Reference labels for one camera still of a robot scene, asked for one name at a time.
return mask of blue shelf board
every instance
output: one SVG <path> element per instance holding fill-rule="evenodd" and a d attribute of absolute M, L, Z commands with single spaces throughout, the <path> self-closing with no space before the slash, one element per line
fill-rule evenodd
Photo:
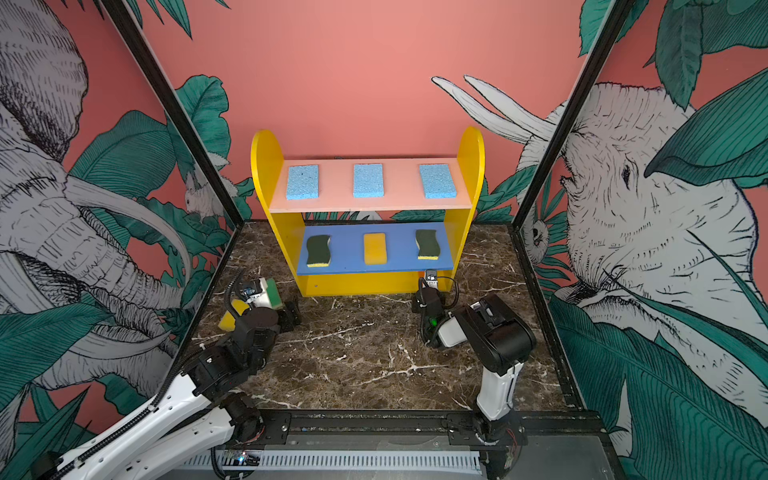
<path fill-rule="evenodd" d="M 437 260 L 419 260 L 417 230 L 435 230 L 440 245 Z M 366 233 L 386 234 L 387 263 L 366 265 L 362 236 Z M 306 265 L 306 239 L 313 235 L 330 235 L 329 266 Z M 330 275 L 334 273 L 418 272 L 421 270 L 453 270 L 453 258 L 443 222 L 374 223 L 361 225 L 312 225 L 304 229 L 298 275 Z"/>

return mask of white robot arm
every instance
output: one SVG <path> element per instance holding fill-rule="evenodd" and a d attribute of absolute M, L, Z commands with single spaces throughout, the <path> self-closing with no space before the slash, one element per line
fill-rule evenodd
<path fill-rule="evenodd" d="M 31 467 L 34 480 L 151 480 L 204 449 L 230 440 L 258 439 L 263 419 L 250 397 L 230 390 L 266 365 L 277 334 L 300 323 L 291 302 L 270 308 L 266 282 L 227 287 L 235 330 L 177 362 L 157 395 L 90 442 L 59 455 L 49 452 Z M 232 290 L 249 304 L 240 315 Z"/>

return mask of pink shelf board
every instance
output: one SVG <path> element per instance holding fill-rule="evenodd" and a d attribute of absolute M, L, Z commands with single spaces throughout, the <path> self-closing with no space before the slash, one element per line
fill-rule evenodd
<path fill-rule="evenodd" d="M 384 197 L 355 198 L 354 165 L 382 164 Z M 425 198 L 419 165 L 448 164 L 456 187 L 456 198 Z M 288 168 L 299 165 L 318 165 L 317 198 L 286 199 Z M 270 212 L 346 212 L 355 210 L 441 210 L 472 208 L 472 201 L 464 185 L 461 168 L 455 158 L 382 158 L 286 160 L 277 180 Z"/>

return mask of blue sponge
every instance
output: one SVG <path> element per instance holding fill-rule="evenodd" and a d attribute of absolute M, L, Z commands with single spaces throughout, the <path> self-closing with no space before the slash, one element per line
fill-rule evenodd
<path fill-rule="evenodd" d="M 381 164 L 355 165 L 355 198 L 384 196 L 384 170 Z"/>
<path fill-rule="evenodd" d="M 456 187 L 448 164 L 419 165 L 424 196 L 427 198 L 456 198 Z"/>
<path fill-rule="evenodd" d="M 288 200 L 317 198 L 317 165 L 288 167 Z"/>

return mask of elephant tusk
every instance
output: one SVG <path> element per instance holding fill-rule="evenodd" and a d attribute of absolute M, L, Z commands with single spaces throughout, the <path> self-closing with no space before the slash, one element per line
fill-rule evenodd
<path fill-rule="evenodd" d="M 69 351 L 89 359 L 125 359 L 151 351 L 159 346 L 169 335 L 170 332 L 166 332 L 143 342 L 120 342 L 95 332 L 88 332 L 86 336 L 75 342 L 69 348 Z"/>
<path fill-rule="evenodd" d="M 470 77 L 469 75 L 464 75 L 464 79 L 506 118 L 539 138 L 546 141 L 552 139 L 554 128 L 556 127 L 555 124 L 533 115 L 531 112 L 525 110 L 518 102 L 507 96 L 506 93 L 483 80 Z"/>
<path fill-rule="evenodd" d="M 140 220 L 160 232 L 161 235 L 165 236 L 174 245 L 181 255 L 181 259 L 186 267 L 184 269 L 184 276 L 186 281 L 189 281 L 192 261 L 187 252 L 187 247 L 184 245 L 181 237 L 179 237 L 178 232 L 155 212 L 127 197 L 72 176 L 67 177 L 64 196 L 79 207 L 105 208 L 116 214 Z"/>
<path fill-rule="evenodd" d="M 432 82 L 451 95 L 470 117 L 493 133 L 519 144 L 525 144 L 531 139 L 531 132 L 483 107 L 479 101 L 450 81 L 440 77 L 432 77 Z"/>
<path fill-rule="evenodd" d="M 0 296 L 21 313 L 37 313 L 54 307 L 11 252 L 0 253 Z"/>

